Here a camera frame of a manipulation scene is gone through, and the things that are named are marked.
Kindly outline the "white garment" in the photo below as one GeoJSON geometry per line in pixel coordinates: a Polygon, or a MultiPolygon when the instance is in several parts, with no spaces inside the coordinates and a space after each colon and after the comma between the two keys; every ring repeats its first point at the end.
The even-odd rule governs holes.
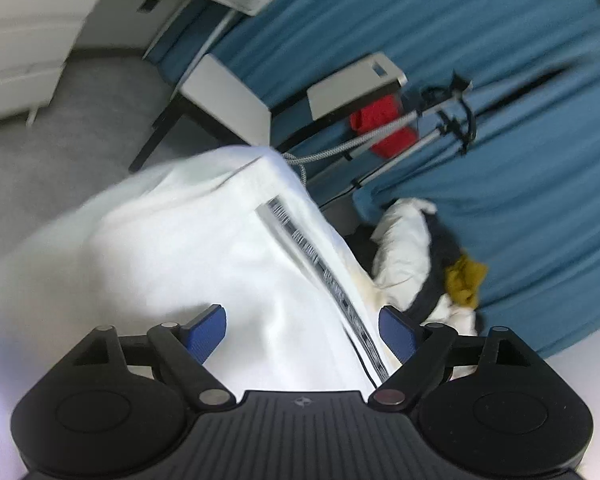
{"type": "Polygon", "coordinates": [[[227,332],[208,370],[247,390],[372,392],[398,360],[381,298],[286,162],[218,148],[136,174],[0,261],[0,479],[24,471],[20,398],[99,325],[142,334],[212,304],[227,332]]]}

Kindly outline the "mustard yellow garment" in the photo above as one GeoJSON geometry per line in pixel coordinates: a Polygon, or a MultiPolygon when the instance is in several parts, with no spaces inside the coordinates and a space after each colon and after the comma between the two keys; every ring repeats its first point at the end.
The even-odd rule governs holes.
{"type": "Polygon", "coordinates": [[[476,310],[479,305],[480,286],[486,279],[488,267],[471,259],[466,252],[444,269],[445,291],[460,307],[476,310]]]}

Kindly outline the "dark navy garment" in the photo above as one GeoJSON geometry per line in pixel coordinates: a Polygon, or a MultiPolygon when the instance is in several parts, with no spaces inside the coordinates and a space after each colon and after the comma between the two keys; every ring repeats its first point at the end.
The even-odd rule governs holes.
{"type": "Polygon", "coordinates": [[[424,284],[410,306],[407,315],[416,323],[422,323],[434,312],[441,297],[445,294],[445,269],[456,263],[462,255],[455,235],[439,220],[436,214],[424,216],[429,242],[429,263],[424,284]]]}

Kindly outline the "white puffy jacket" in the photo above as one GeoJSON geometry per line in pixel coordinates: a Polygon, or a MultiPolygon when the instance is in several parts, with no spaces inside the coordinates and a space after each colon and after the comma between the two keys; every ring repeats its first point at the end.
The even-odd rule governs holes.
{"type": "MultiPolygon", "coordinates": [[[[387,304],[404,313],[430,270],[430,235],[422,215],[424,212],[438,215],[437,207],[428,200],[397,200],[384,213],[372,234],[372,241],[377,245],[372,264],[374,283],[387,304]]],[[[418,324],[442,323],[455,328],[461,335],[475,336],[478,333],[477,309],[454,304],[445,292],[430,317],[418,324]]]]}

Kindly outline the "silver tripod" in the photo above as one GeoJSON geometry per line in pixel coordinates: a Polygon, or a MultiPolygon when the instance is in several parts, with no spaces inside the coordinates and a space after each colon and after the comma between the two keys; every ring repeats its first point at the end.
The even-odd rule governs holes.
{"type": "Polygon", "coordinates": [[[350,164],[366,153],[373,153],[378,146],[393,138],[402,130],[413,130],[419,126],[423,117],[436,115],[437,125],[426,133],[416,131],[416,139],[406,148],[389,146],[384,154],[378,155],[380,165],[367,174],[360,174],[348,184],[340,194],[345,196],[365,182],[379,177],[385,170],[396,166],[411,154],[426,148],[427,145],[444,136],[452,136],[460,144],[460,154],[465,155],[477,136],[477,118],[475,112],[467,104],[465,94],[472,88],[468,79],[453,74],[447,87],[427,87],[418,95],[416,106],[408,113],[382,125],[355,139],[344,142],[334,148],[311,155],[296,156],[284,153],[285,162],[299,171],[304,186],[326,178],[340,167],[350,164]]]}

